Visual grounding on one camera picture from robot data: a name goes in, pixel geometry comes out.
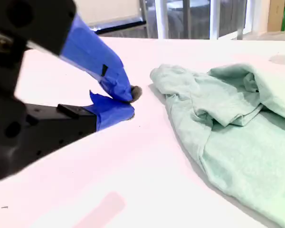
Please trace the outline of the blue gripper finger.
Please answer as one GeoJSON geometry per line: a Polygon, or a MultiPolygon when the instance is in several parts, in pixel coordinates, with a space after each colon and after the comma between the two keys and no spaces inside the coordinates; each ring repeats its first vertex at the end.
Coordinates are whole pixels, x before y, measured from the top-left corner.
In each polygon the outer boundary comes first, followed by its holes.
{"type": "Polygon", "coordinates": [[[72,0],[7,0],[11,30],[95,78],[112,98],[132,103],[142,95],[131,85],[119,56],[80,18],[72,0]]]}
{"type": "Polygon", "coordinates": [[[90,93],[92,104],[28,104],[26,163],[31,164],[88,135],[134,117],[130,103],[90,93]]]}

